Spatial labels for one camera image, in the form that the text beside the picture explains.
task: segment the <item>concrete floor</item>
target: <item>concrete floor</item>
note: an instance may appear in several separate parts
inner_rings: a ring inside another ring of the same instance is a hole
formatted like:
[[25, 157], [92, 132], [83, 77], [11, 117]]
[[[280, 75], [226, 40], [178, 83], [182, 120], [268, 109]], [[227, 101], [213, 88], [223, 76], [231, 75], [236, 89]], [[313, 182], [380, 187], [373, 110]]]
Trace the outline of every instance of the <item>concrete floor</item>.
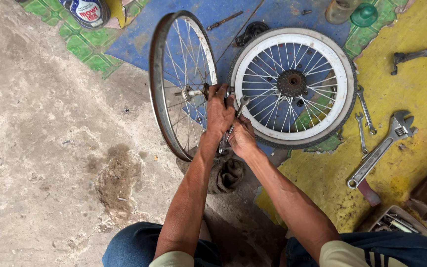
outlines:
[[[101, 266], [119, 229], [163, 223], [182, 174], [147, 83], [129, 64], [103, 80], [58, 27], [0, 0], [0, 266]], [[245, 180], [208, 196], [207, 222], [227, 265], [269, 265], [285, 230]]]

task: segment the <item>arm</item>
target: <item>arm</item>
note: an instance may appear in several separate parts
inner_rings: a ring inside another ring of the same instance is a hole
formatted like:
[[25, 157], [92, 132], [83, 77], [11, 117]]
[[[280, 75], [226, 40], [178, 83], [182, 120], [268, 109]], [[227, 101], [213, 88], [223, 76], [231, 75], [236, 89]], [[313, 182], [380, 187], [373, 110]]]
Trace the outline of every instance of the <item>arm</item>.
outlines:
[[255, 173], [294, 236], [319, 263], [322, 246], [328, 241], [340, 240], [339, 233], [323, 211], [281, 174], [258, 148], [250, 120], [243, 116], [240, 119], [234, 121], [230, 145]]
[[227, 99], [225, 107], [223, 95], [227, 84], [219, 88], [219, 85], [209, 88], [207, 131], [200, 137], [199, 148], [169, 206], [154, 259], [170, 251], [193, 256], [197, 247], [213, 157], [235, 117], [234, 96]]

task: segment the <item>man's left hand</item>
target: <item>man's left hand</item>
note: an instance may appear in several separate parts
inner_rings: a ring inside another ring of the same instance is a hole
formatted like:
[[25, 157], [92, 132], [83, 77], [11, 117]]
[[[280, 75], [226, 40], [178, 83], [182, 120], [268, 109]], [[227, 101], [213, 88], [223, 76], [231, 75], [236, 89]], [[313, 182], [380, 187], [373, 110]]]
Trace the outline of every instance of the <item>man's left hand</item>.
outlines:
[[235, 96], [231, 94], [227, 98], [226, 106], [223, 101], [223, 96], [225, 95], [227, 88], [228, 84], [209, 87], [209, 100], [207, 102], [207, 133], [212, 133], [220, 138], [233, 124], [235, 117]]

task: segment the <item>oil bottle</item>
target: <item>oil bottle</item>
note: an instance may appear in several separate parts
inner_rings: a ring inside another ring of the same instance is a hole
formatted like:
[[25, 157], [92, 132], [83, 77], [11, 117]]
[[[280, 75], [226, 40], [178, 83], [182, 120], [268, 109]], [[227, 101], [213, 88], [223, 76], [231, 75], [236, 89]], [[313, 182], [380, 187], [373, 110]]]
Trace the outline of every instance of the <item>oil bottle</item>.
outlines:
[[82, 27], [98, 29], [110, 19], [110, 8], [104, 0], [59, 0], [59, 2]]

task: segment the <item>hand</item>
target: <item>hand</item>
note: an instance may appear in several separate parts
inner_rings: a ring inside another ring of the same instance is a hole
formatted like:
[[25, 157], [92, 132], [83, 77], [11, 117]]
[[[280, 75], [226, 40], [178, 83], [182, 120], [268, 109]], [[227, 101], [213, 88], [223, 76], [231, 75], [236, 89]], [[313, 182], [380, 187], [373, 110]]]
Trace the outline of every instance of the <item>hand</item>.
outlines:
[[234, 130], [228, 138], [228, 142], [235, 154], [242, 159], [254, 154], [258, 145], [256, 144], [252, 122], [243, 115], [240, 116], [240, 119], [235, 118]]
[[227, 98], [227, 105], [223, 101], [223, 96], [227, 91], [228, 84], [214, 85], [209, 87], [209, 100], [207, 102], [207, 133], [218, 135], [220, 138], [234, 122], [235, 96], [231, 94]]

